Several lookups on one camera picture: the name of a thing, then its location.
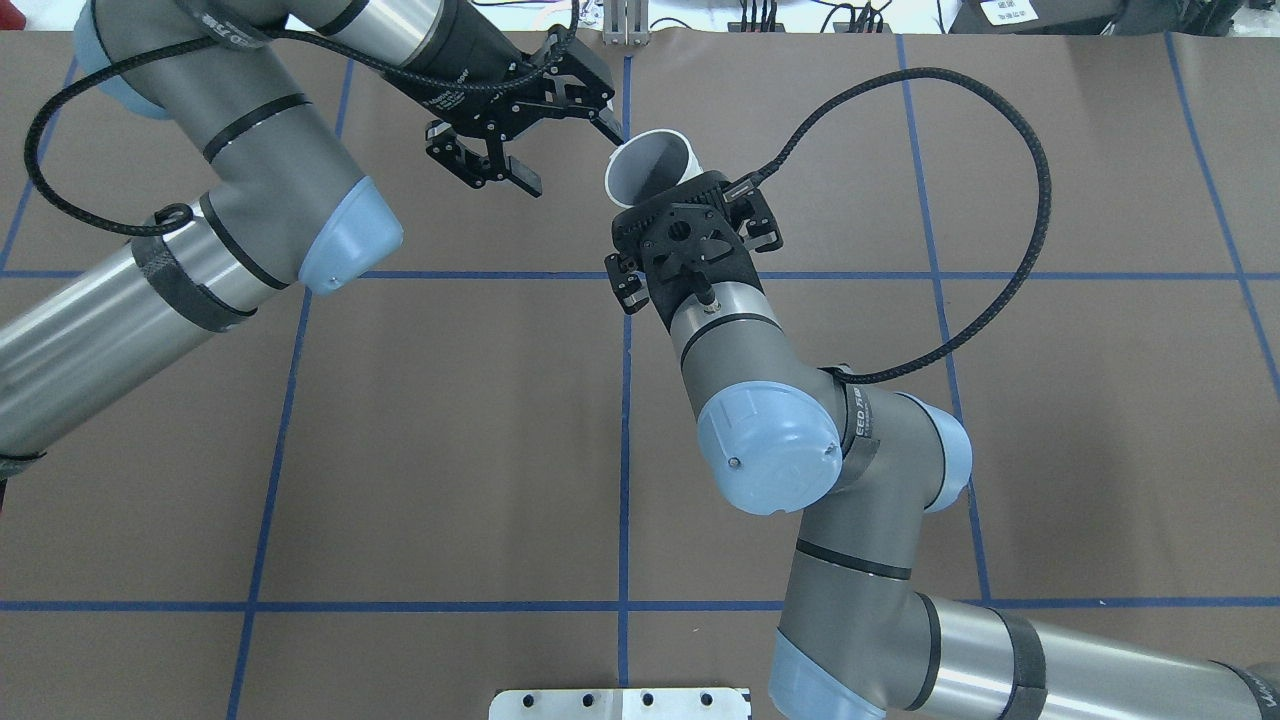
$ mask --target black cable bundle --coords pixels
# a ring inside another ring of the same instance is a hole
[[[740,186],[742,183],[750,183],[751,186],[759,187],[760,183],[782,169],[782,164],[791,156],[791,152],[796,149],[796,145],[800,143],[800,140],[804,138],[810,129],[813,129],[813,126],[817,124],[823,115],[835,110],[840,105],[858,97],[859,95],[876,90],[877,87],[884,87],[886,85],[919,78],[933,78],[957,85],[986,100],[988,105],[995,108],[1001,115],[1005,117],[1006,120],[1009,120],[1010,124],[1014,126],[1014,129],[1018,131],[1018,135],[1020,135],[1023,141],[1027,143],[1027,150],[1030,151],[1032,161],[1036,165],[1036,182],[1038,187],[1036,223],[1032,228],[1030,242],[1027,245],[1027,251],[1023,254],[1023,260],[1019,263],[1018,269],[1014,270],[1009,283],[1005,284],[1005,288],[1000,291],[1000,295],[997,295],[996,299],[991,301],[991,305],[979,313],[972,323],[937,348],[916,357],[915,360],[887,370],[869,374],[852,374],[835,368],[828,370],[838,380],[849,384],[872,384],[900,378],[946,357],[957,347],[969,342],[969,340],[987,327],[987,324],[991,323],[1006,305],[1009,305],[1009,301],[1014,299],[1014,295],[1030,275],[1032,268],[1036,265],[1036,260],[1039,259],[1041,250],[1044,247],[1044,236],[1048,232],[1048,218],[1050,209],[1052,206],[1053,190],[1048,173],[1048,158],[1044,155],[1044,149],[1041,146],[1039,138],[1036,137],[1036,131],[1032,129],[1027,118],[1024,118],[1021,113],[1019,113],[1018,109],[1005,100],[998,92],[969,76],[943,68],[910,68],[905,70],[895,70],[840,92],[831,100],[823,102],[817,110],[810,113],[803,123],[800,123],[800,127],[791,133],[791,137],[782,146],[782,150],[777,154],[777,156],[755,172],[739,178],[739,181],[733,184]]]

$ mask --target black cable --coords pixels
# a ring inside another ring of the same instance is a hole
[[[680,19],[680,18],[658,18],[657,20],[654,20],[654,22],[649,23],[649,29],[653,29],[653,26],[655,26],[655,24],[658,24],[658,23],[660,23],[660,22],[663,22],[663,20],[671,20],[671,22],[673,22],[673,23],[676,23],[676,24],[680,24],[680,26],[684,26],[684,27],[687,27],[689,29],[694,29],[694,26],[691,26],[691,24],[686,23],[685,20],[682,20],[682,19]]]
[[[1004,290],[1000,291],[1000,295],[997,295],[996,299],[991,301],[991,305],[988,305],[986,310],[978,314],[978,316],[974,318],[974,320],[969,323],[963,331],[956,333],[954,337],[948,338],[941,346],[916,357],[915,360],[904,363],[901,365],[890,368],[887,370],[881,370],[878,373],[870,373],[870,374],[852,374],[838,369],[829,370],[831,374],[836,377],[836,379],[844,383],[872,384],[900,378],[908,373],[914,373],[920,368],[924,368],[932,363],[936,363],[946,357],[947,355],[954,352],[957,347],[960,347],[965,342],[969,342],[969,340],[973,338],[973,336],[978,334],[979,331],[987,327],[987,324],[991,323],[991,320],[993,320],[996,315],[998,315],[1000,311],[1005,309],[1006,305],[1009,305],[1009,301],[1012,300],[1014,293],[1018,292],[1018,288],[1020,288],[1023,283],[1027,281],[1027,278],[1030,275],[1032,268],[1036,265],[1036,260],[1039,259],[1041,250],[1043,250],[1044,247],[1044,234],[1048,232],[1048,217],[1050,217],[1050,208],[1052,205],[1053,192],[1048,174],[1048,158],[1046,158],[1044,155],[1044,149],[1041,146],[1039,138],[1036,137],[1036,131],[1032,129],[1030,123],[1027,122],[1027,118],[1024,118],[1021,113],[1019,113],[1018,109],[1014,108],[1007,100],[1005,100],[998,92],[996,92],[991,87],[978,82],[977,79],[969,76],[957,73],[955,70],[947,70],[943,68],[910,68],[905,70],[895,70],[892,73],[886,73],[883,76],[872,78],[867,82],[855,85],[849,90],[845,90],[844,92],[836,95],[831,100],[827,100],[817,110],[810,113],[809,117],[805,118],[803,123],[800,123],[800,127],[797,127],[796,131],[791,133],[791,137],[782,146],[782,150],[777,154],[777,156],[774,156],[772,160],[762,165],[755,172],[748,173],[733,184],[750,183],[753,186],[759,186],[765,179],[772,177],[774,173],[782,169],[782,164],[786,163],[787,158],[791,156],[791,152],[796,149],[796,145],[800,143],[800,140],[805,136],[805,133],[813,129],[813,126],[817,124],[823,115],[835,110],[840,105],[847,102],[849,100],[852,100],[854,97],[858,97],[859,95],[876,90],[877,87],[883,87],[886,85],[892,85],[918,78],[933,78],[933,79],[946,81],[952,85],[959,85],[960,87],[986,100],[988,105],[995,108],[1001,115],[1005,117],[1006,120],[1009,120],[1010,124],[1014,126],[1014,129],[1018,131],[1018,135],[1020,135],[1023,137],[1023,141],[1027,143],[1027,149],[1032,154],[1032,161],[1036,165],[1036,182],[1038,184],[1038,195],[1036,202],[1036,224],[1032,228],[1032,240],[1027,245],[1027,252],[1023,254],[1023,260],[1021,263],[1019,263],[1018,269],[1014,270],[1014,275],[1009,279],[1009,283],[1005,286]]]
[[[840,12],[841,8],[849,9],[849,26],[850,27],[854,26],[854,15],[858,13],[858,8],[854,8],[849,3],[841,3],[838,5],[831,6],[831,12],[828,12],[827,17],[822,20],[822,27],[818,28],[818,35],[827,32],[827,24],[831,23],[831,17],[835,15],[837,12]]]
[[[452,92],[462,92],[467,95],[498,95],[503,92],[511,92],[512,90],[518,90],[527,85],[538,82],[547,68],[559,63],[568,51],[568,46],[573,42],[577,35],[577,20],[580,12],[580,0],[572,0],[572,18],[570,18],[568,28],[564,32],[564,37],[561,38],[552,47],[552,51],[547,54],[547,59],[543,60],[540,65],[530,70],[529,73],[511,78],[500,82],[452,82],[442,81],[429,76],[420,76],[417,73],[408,72],[398,65],[392,65],[390,63],[379,60],[371,55],[366,55],[346,45],[334,42],[326,37],[319,35],[312,35],[308,32],[298,32],[293,29],[261,29],[264,35],[271,38],[279,40],[296,40],[300,42],[306,42],[308,45],[315,45],[339,55],[344,55],[362,65],[366,65],[374,70],[384,74],[403,79],[406,82],[412,82],[416,85],[425,85],[428,87],[435,87],[439,90],[447,90]],[[138,236],[138,237],[152,237],[168,234],[178,231],[192,220],[192,210],[188,205],[170,205],[166,210],[174,210],[170,215],[173,219],[168,222],[160,222],[154,225],[131,225],[127,223],[118,223],[115,220],[109,220],[100,215],[95,215],[88,210],[70,202],[65,197],[58,193],[49,184],[45,178],[44,170],[40,168],[40,141],[45,137],[45,132],[49,129],[49,123],[52,120],[54,115],[78,95],[86,92],[87,90],[101,85],[113,77],[124,74],[131,70],[136,70],[143,65],[151,63],[165,60],[169,58],[177,58],[179,55],[187,55],[189,53],[196,53],[200,50],[207,50],[209,47],[218,46],[219,42],[212,37],[197,37],[195,40],[188,40],[186,42],[178,42],[174,45],[168,45],[165,47],[159,47],[156,50],[150,50],[147,53],[140,53],[131,58],[125,58],[118,63],[113,63],[101,70],[91,73],[72,85],[64,87],[52,97],[50,97],[40,111],[36,113],[35,120],[32,120],[31,127],[27,129],[27,140],[23,145],[22,161],[27,168],[27,176],[31,177],[31,184],[36,188],[40,195],[45,197],[54,208],[58,208],[63,213],[76,218],[77,220],[92,225],[99,229],[104,229],[115,234]]]

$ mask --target silver metal plate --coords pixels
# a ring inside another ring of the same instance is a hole
[[[735,688],[506,691],[489,720],[749,720],[750,697]]]

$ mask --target metal bracket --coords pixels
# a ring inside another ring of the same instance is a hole
[[[649,45],[649,0],[604,0],[605,45]]]
[[[735,688],[506,691],[489,720],[750,720],[750,697]]]

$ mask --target silver metal cylinder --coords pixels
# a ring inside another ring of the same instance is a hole
[[[919,708],[933,717],[991,720],[1012,692],[1012,643],[991,610],[937,600],[942,655]],[[1044,652],[1041,720],[1258,720],[1245,684],[1221,665],[1032,623]]]
[[[324,23],[307,13],[308,3],[292,3],[307,23]],[[360,13],[333,38],[348,47],[396,65],[412,60],[426,45],[440,20],[440,0],[369,0]]]
[[[724,322],[732,315],[754,315],[767,318],[777,324],[769,300],[759,290],[737,282],[723,282],[712,286],[716,291],[716,305],[708,307],[690,295],[671,318],[671,345],[676,357],[684,357],[690,341],[705,327]]]
[[[197,284],[232,307],[248,311],[275,293],[198,214],[165,242]],[[122,247],[0,328],[0,455],[44,452],[214,334],[170,307]]]

